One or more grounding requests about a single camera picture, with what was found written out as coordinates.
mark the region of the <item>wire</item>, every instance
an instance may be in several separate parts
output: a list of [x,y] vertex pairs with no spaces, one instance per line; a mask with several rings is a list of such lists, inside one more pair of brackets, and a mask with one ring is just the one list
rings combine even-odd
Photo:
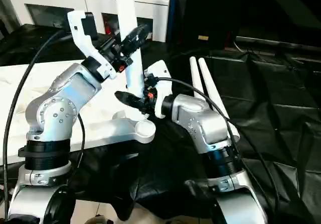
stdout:
[[31,60],[30,64],[28,65],[25,73],[23,74],[20,83],[17,87],[16,93],[14,95],[14,98],[11,103],[11,107],[8,114],[8,119],[6,123],[5,128],[5,134],[4,134],[4,143],[3,143],[3,163],[4,163],[4,192],[5,192],[5,220],[8,220],[8,210],[9,210],[9,190],[8,190],[8,182],[7,182],[7,173],[8,173],[8,157],[7,157],[7,151],[8,151],[8,138],[9,138],[9,131],[10,131],[10,125],[12,122],[12,118],[15,112],[15,107],[18,101],[19,94],[28,78],[29,73],[31,72],[33,66],[36,63],[36,60],[38,59],[41,52],[48,46],[48,44],[56,39],[58,36],[62,35],[64,33],[64,30],[59,30],[55,32],[44,44],[41,45],[33,59]]
[[238,45],[236,45],[235,41],[233,43],[234,43],[234,46],[237,48],[237,50],[239,50],[240,52],[244,52],[241,48],[239,48]]
[[[219,108],[208,96],[206,96],[204,93],[202,93],[201,91],[199,91],[197,88],[191,86],[190,84],[185,83],[185,82],[183,82],[183,81],[180,81],[180,80],[178,80],[178,79],[173,79],[173,78],[168,78],[168,77],[157,77],[156,79],[157,79],[158,81],[172,81],[172,82],[176,82],[176,83],[182,84],[182,85],[184,85],[184,86],[192,89],[193,91],[197,92],[197,93],[198,93],[199,95],[201,95],[202,97],[204,97],[204,98],[215,108],[215,110],[224,118],[224,120],[225,120],[225,122],[226,122],[226,124],[227,124],[228,133],[229,133],[229,135],[230,135],[230,137],[231,137],[232,145],[233,145],[233,147],[238,151],[237,146],[236,146],[236,141],[235,141],[235,139],[234,139],[233,133],[232,133],[232,131],[231,131],[231,127],[230,127],[230,125],[229,125],[229,122],[230,122],[231,124],[234,124],[234,123],[232,123],[231,120],[224,115],[224,113],[220,110],[220,108]],[[273,179],[273,176],[272,176],[270,170],[268,169],[267,164],[265,163],[265,161],[264,161],[264,159],[263,159],[263,156],[262,156],[261,153],[258,151],[258,149],[256,148],[256,146],[255,146],[255,145],[252,143],[252,141],[246,136],[246,134],[239,128],[239,126],[235,126],[235,127],[238,127],[238,130],[242,133],[242,135],[244,136],[244,138],[247,140],[247,142],[249,142],[250,146],[253,148],[254,152],[258,155],[258,158],[259,158],[260,162],[262,163],[262,165],[263,165],[263,167],[264,167],[264,169],[265,169],[265,171],[266,171],[266,173],[267,173],[267,175],[268,175],[268,177],[269,177],[269,179],[270,179],[270,182],[271,182],[271,184],[272,184],[272,186],[273,186],[273,189],[274,189],[274,192],[275,192],[274,217],[276,217],[277,212],[278,212],[278,208],[279,208],[280,197],[279,197],[279,193],[278,193],[278,191],[277,191],[277,187],[276,187],[275,181],[274,181],[274,179]],[[262,193],[263,193],[264,198],[266,199],[266,202],[267,202],[268,205],[269,205],[269,199],[267,198],[265,192],[263,191]]]
[[81,131],[82,131],[82,143],[81,143],[81,149],[80,149],[80,153],[78,155],[78,160],[77,160],[77,166],[75,168],[75,170],[73,171],[71,177],[68,179],[68,185],[71,184],[73,178],[75,177],[76,175],[76,171],[77,169],[79,168],[80,166],[80,163],[81,163],[81,160],[82,160],[82,157],[84,155],[84,149],[85,149],[85,142],[86,142],[86,132],[85,132],[85,126],[84,126],[84,123],[82,121],[82,118],[80,116],[80,114],[78,115],[78,120],[79,120],[79,123],[80,123],[80,126],[81,126]]

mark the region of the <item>black fabric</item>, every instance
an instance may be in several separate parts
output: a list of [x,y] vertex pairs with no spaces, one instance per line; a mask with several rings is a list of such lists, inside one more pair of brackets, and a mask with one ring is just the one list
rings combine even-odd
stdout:
[[[35,46],[45,39],[45,34],[51,34],[49,31],[52,30],[22,27],[0,41],[0,65],[25,64],[26,56],[34,54]],[[82,57],[72,42],[64,44],[56,45],[55,51],[41,60]],[[189,57],[205,57],[230,118],[257,146],[277,183],[281,199],[278,223],[321,223],[319,63],[200,49],[179,52],[155,42],[144,46],[142,53],[144,68],[163,59],[173,78],[189,83]],[[192,94],[175,83],[173,93]],[[168,120],[150,119],[156,124],[156,135],[149,144],[129,141],[85,151],[72,184],[77,197],[109,202],[121,219],[128,218],[133,201],[162,218],[181,214],[209,217],[212,196],[196,182],[205,173],[190,137]],[[244,138],[238,146],[274,200],[272,186],[256,154]],[[73,164],[77,155],[70,155]],[[10,165],[9,175],[17,176],[20,165]],[[261,194],[257,194],[266,208]]]

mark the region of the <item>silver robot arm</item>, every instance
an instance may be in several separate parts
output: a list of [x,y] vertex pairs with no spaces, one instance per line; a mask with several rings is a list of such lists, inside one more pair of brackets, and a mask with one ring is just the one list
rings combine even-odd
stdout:
[[30,141],[70,139],[80,109],[99,91],[101,84],[86,67],[74,63],[34,99],[26,109]]
[[59,75],[48,91],[26,109],[30,130],[27,144],[18,153],[25,157],[25,164],[19,169],[9,221],[28,222],[29,218],[38,224],[70,221],[75,197],[66,182],[72,169],[68,159],[70,138],[78,113],[101,90],[104,80],[114,79],[117,72],[132,63],[131,54],[145,42],[149,33],[147,26],[139,26],[121,43],[109,39],[98,51],[88,41],[90,36],[85,35],[82,21],[77,18],[81,12],[70,14],[73,15],[69,20],[74,41],[85,43],[80,49],[87,50],[87,58]]
[[187,130],[202,158],[207,186],[216,195],[213,212],[217,216],[223,214],[224,223],[266,224],[266,214],[231,143],[224,118],[211,110],[201,97],[183,94],[174,97],[170,82],[157,80],[158,77],[171,77],[163,61],[153,64],[144,73],[149,86],[145,99],[124,92],[116,92],[116,97],[141,111],[154,112],[158,118],[167,117]]

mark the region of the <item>white cabinet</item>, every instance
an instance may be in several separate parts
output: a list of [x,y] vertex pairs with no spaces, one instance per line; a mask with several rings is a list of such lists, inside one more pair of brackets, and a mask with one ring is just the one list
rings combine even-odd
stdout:
[[63,18],[70,10],[87,11],[85,0],[10,0],[21,25],[38,24],[52,26],[52,15]]
[[[150,26],[152,39],[166,39],[170,0],[134,0],[138,23]],[[117,28],[115,0],[11,0],[21,24],[59,26],[68,11],[83,10],[95,16],[97,31],[106,33],[109,25]]]
[[[89,12],[95,17],[97,31],[106,33],[108,25],[117,28],[115,22],[117,15],[116,0],[86,0]],[[168,6],[135,2],[135,12],[138,24],[145,23],[150,26],[153,41],[164,42],[166,39]]]

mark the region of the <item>white pole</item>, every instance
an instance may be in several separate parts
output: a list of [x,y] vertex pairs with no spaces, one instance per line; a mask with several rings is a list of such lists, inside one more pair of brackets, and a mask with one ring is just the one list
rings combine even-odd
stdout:
[[[201,77],[200,77],[200,73],[199,73],[199,68],[197,67],[197,62],[196,62],[195,57],[190,57],[190,65],[191,65],[191,75],[192,75],[193,87],[197,88],[199,91],[204,93],[202,82],[201,82]],[[205,100],[197,92],[194,92],[194,97]]]
[[[217,90],[217,88],[215,86],[215,83],[214,83],[214,81],[212,79],[210,71],[207,68],[207,65],[206,65],[206,62],[205,62],[204,58],[200,58],[199,59],[199,65],[200,65],[202,76],[203,76],[203,79],[204,79],[204,82],[205,82],[206,90],[207,90],[207,93],[209,94],[210,99],[217,105],[217,107],[220,108],[220,110],[223,112],[223,114],[226,117],[229,117],[229,115],[226,112],[225,106],[224,106],[224,104],[222,102],[222,99],[220,97],[220,94],[219,94],[219,92],[218,92],[218,90]],[[235,138],[235,141],[236,142],[239,141],[239,139],[240,139],[239,132],[237,131],[237,129],[235,128],[234,125],[232,125],[230,123],[229,123],[229,125],[231,127],[231,130],[232,130],[233,136]]]
[[[116,4],[120,37],[121,40],[124,40],[128,33],[137,27],[134,0],[116,0]],[[140,49],[133,53],[131,58],[133,63],[126,68],[127,90],[137,97],[143,97],[144,79]],[[137,121],[146,118],[135,108],[129,108],[126,111],[126,115],[130,119]]]

